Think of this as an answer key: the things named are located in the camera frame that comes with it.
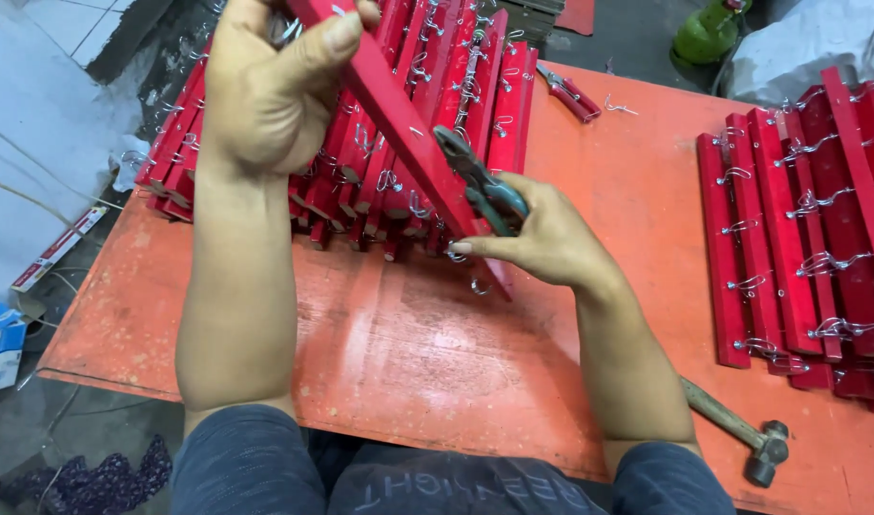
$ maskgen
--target pliers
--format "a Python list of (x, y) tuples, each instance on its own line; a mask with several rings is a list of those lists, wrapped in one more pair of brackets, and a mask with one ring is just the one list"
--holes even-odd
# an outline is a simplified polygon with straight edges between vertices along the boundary
[(580, 118), (580, 122), (589, 123), (592, 118), (595, 118), (602, 113), (590, 97), (583, 94), (577, 84), (571, 79), (562, 79), (557, 73), (545, 68), (541, 63), (535, 65), (535, 69), (545, 77), (548, 86), (551, 88), (551, 96), (557, 97), (564, 105)]
[(465, 179), (465, 198), (469, 205), (485, 218), (496, 235), (518, 235), (525, 217), (529, 216), (522, 195), (491, 175), (472, 149), (452, 130), (437, 125), (433, 133), (450, 168)]

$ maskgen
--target stack of red sticks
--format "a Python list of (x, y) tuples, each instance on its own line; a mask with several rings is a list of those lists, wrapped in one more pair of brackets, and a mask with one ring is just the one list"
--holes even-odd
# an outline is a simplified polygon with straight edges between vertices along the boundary
[[(314, 0), (290, 7), (310, 23), (332, 10)], [(505, 37), (504, 10), (482, 18), (470, 0), (383, 0), (380, 9), (380, 26), (364, 35), (345, 72), (346, 89), (317, 157), (290, 178), (290, 216), (295, 231), (308, 232), (319, 250), (330, 234), (346, 233), (354, 250), (382, 244), (387, 261), (409, 238), (440, 256), (449, 241), (486, 229), (458, 204), (464, 182), (445, 162), (433, 162), (442, 155), (425, 140), (436, 148), (431, 128), (454, 127), (487, 168), (522, 173), (537, 51)], [(167, 106), (135, 181), (151, 193), (148, 207), (187, 222), (208, 53), (210, 43), (192, 56), (198, 62), (177, 102)], [(398, 91), (402, 98), (390, 97)], [(508, 295), (502, 273), (491, 267), (482, 275)]]
[(821, 77), (698, 137), (717, 355), (874, 412), (874, 81)]

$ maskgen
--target hammer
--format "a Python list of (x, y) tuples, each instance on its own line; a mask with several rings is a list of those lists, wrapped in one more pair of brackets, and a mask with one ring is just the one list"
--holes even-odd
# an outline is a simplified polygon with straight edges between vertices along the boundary
[(786, 446), (789, 430), (786, 424), (780, 421), (765, 422), (763, 432), (759, 432), (698, 385), (685, 378), (681, 379), (681, 384), (685, 388), (685, 399), (695, 412), (707, 417), (754, 450), (754, 454), (745, 462), (745, 470), (742, 472), (745, 479), (755, 486), (771, 486), (776, 466), (789, 457), (789, 448)]

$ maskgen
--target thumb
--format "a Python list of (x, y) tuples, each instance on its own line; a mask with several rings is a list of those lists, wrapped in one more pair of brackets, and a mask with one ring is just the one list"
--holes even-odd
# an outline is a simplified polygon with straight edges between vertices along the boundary
[(467, 237), (454, 242), (448, 251), (466, 256), (512, 261), (519, 255), (519, 241), (510, 237)]
[(357, 11), (333, 16), (305, 31), (278, 54), (283, 93), (302, 92), (319, 77), (335, 76), (360, 46), (363, 24)]

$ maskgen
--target purple patterned cloth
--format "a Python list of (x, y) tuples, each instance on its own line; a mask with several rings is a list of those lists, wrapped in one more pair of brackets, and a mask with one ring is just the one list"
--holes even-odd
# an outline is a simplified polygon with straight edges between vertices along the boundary
[[(92, 470), (87, 469), (83, 456), (75, 456), (45, 492), (42, 507), (51, 515), (119, 515), (154, 497), (167, 485), (172, 469), (172, 457), (158, 434), (137, 471), (120, 453), (107, 456)], [(23, 474), (0, 497), (13, 506), (27, 499), (39, 502), (57, 471), (47, 467)]]

